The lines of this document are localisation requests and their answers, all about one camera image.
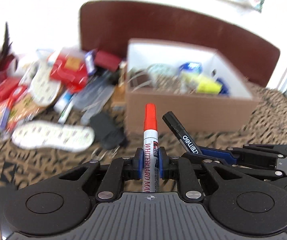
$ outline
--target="red and white marker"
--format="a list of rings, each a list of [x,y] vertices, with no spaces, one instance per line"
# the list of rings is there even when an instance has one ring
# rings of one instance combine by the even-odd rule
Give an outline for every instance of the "red and white marker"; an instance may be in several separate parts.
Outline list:
[[[143,132],[143,192],[159,192],[158,132],[156,106],[146,105]]]

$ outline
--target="brown headboard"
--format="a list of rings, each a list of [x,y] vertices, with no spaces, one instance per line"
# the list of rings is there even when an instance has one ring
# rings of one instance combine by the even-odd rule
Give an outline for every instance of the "brown headboard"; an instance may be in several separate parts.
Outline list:
[[[126,56],[130,38],[186,42],[221,51],[250,81],[266,86],[280,51],[236,25],[181,8],[135,1],[101,0],[80,9],[83,50]]]

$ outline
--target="orange label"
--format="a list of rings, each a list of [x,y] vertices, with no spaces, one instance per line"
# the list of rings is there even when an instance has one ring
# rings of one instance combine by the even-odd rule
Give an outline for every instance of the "orange label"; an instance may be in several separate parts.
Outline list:
[[[68,57],[64,67],[76,72],[80,68],[80,63],[81,63],[80,59],[76,57]]]

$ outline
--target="gray ribbed panel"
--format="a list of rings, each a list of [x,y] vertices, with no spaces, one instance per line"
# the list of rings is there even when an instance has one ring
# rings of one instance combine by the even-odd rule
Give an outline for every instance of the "gray ribbed panel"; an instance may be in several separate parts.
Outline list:
[[[287,234],[255,238],[233,234],[216,224],[201,204],[183,202],[176,192],[124,193],[113,203],[97,206],[81,226],[60,236],[9,240],[287,240]]]

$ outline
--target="red marker cap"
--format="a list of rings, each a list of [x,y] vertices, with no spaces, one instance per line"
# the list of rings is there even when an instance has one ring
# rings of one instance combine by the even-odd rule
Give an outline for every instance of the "red marker cap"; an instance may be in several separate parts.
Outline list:
[[[143,130],[146,131],[150,129],[157,131],[156,105],[152,103],[146,105],[145,124]]]

